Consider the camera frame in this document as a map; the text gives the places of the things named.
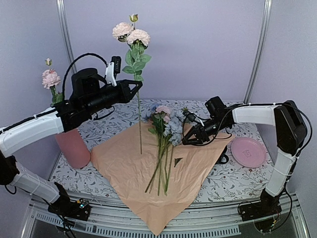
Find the green paper bouquet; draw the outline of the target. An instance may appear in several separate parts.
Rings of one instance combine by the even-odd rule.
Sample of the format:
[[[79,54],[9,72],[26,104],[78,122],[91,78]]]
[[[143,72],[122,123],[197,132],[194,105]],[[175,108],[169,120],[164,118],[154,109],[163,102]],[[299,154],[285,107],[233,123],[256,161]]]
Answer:
[[[91,161],[121,201],[159,235],[193,203],[232,137],[220,133],[206,146],[170,146],[158,167],[158,141],[149,128],[136,124],[95,146]]]

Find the pale pink rose stem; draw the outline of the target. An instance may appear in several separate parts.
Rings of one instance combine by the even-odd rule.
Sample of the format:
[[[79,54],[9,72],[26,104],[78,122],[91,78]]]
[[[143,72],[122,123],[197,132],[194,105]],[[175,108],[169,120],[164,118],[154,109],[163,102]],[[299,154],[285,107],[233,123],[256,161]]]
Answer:
[[[129,15],[130,22],[118,23],[112,30],[112,36],[129,47],[125,55],[126,66],[123,71],[132,74],[135,81],[144,81],[142,70],[151,59],[151,56],[144,54],[148,48],[151,37],[141,29],[136,28],[138,14]]]

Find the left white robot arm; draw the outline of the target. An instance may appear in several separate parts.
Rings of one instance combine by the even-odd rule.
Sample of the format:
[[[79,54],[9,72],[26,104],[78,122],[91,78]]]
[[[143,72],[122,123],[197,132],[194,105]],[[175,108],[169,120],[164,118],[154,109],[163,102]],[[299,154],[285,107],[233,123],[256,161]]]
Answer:
[[[87,68],[72,75],[73,92],[68,100],[42,113],[0,130],[0,183],[16,186],[54,204],[63,215],[70,215],[73,203],[61,185],[44,180],[19,164],[14,153],[51,135],[69,132],[92,119],[92,115],[117,103],[128,103],[143,83],[116,81],[113,70],[100,76],[97,69]]]

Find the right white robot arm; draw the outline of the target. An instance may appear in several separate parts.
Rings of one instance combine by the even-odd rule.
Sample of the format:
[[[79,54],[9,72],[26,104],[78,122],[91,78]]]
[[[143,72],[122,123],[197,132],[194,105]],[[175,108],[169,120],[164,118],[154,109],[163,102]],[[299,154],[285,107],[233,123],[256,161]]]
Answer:
[[[234,124],[255,123],[272,125],[276,130],[277,157],[273,172],[256,206],[260,216],[267,216],[285,191],[301,151],[307,146],[307,135],[312,127],[306,126],[309,119],[294,101],[277,104],[235,104],[226,106],[219,96],[209,99],[205,106],[210,118],[201,120],[183,135],[184,145],[206,146],[215,140],[217,134]]]

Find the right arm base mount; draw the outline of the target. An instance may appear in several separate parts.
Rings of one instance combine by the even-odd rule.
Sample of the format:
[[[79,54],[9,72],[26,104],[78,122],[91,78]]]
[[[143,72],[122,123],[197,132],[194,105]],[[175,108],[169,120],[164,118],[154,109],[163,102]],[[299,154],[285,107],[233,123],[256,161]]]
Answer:
[[[271,216],[269,219],[254,223],[255,228],[259,232],[270,233],[279,221],[282,209],[279,203],[279,197],[276,197],[273,199],[262,198],[256,203],[244,201],[238,205],[237,211],[242,221],[256,220]]]

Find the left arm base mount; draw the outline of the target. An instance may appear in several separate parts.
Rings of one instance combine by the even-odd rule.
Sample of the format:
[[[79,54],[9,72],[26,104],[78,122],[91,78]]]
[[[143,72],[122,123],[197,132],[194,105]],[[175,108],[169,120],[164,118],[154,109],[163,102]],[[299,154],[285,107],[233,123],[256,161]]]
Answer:
[[[79,200],[71,201],[68,196],[61,195],[57,201],[49,204],[48,211],[61,217],[88,221],[91,206],[87,199],[80,198]]]

